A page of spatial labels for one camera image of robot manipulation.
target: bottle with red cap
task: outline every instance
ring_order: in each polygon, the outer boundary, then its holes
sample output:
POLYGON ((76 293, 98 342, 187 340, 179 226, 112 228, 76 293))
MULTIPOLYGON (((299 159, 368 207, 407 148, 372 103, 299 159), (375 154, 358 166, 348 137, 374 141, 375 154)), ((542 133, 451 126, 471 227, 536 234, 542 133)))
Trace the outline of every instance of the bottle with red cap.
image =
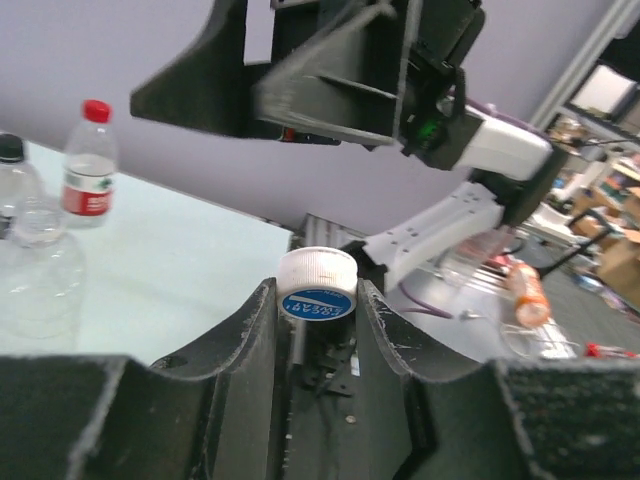
POLYGON ((86 100, 83 121, 73 130, 65 149, 62 206, 71 228, 102 225, 111 209, 118 147, 111 130, 111 107, 86 100))

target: black bottle cap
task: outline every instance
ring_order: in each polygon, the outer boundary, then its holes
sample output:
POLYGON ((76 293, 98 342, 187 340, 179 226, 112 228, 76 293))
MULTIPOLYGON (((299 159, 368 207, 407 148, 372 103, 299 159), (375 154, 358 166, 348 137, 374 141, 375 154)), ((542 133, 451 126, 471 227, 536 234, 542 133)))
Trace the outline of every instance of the black bottle cap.
POLYGON ((24 142, 9 133, 0 134, 0 163, 24 162, 24 142))

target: red label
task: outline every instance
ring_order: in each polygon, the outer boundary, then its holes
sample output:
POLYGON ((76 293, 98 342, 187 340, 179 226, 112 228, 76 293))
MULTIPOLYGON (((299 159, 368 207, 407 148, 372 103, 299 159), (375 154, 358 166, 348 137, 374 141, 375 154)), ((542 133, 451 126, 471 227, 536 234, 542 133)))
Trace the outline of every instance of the red label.
POLYGON ((75 215, 97 217, 109 211, 111 193, 111 191, 105 193, 81 192, 71 187, 65 187, 62 205, 66 211, 75 215))

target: red bottle cap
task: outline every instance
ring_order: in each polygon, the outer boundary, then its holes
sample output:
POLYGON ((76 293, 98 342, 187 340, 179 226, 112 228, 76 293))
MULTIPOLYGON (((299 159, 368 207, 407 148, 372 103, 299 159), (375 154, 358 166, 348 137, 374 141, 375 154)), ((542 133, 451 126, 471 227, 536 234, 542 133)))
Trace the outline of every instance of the red bottle cap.
POLYGON ((111 106, 100 100, 85 100, 84 118, 95 123, 108 123, 111 117, 111 106))

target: white wall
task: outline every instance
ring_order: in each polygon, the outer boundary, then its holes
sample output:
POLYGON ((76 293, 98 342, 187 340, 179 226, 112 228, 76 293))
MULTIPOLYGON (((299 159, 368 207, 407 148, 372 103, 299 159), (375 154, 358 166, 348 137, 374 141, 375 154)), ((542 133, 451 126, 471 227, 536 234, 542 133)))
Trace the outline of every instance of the white wall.
MULTIPOLYGON (((210 0, 0 3, 0 129, 62 147, 84 98, 111 102, 126 171, 287 225, 306 212, 365 232, 447 195, 461 174, 385 148, 303 147, 206 136, 128 115, 129 92, 183 49, 210 0)), ((268 0, 249 0, 247 56, 269 55, 268 0)), ((470 94, 528 118, 609 7, 606 0, 485 0, 465 64, 470 94)))
POLYGON ((635 82, 618 75, 607 66, 600 65, 571 103, 585 110, 595 108, 604 113, 611 113, 632 88, 635 88, 635 82))

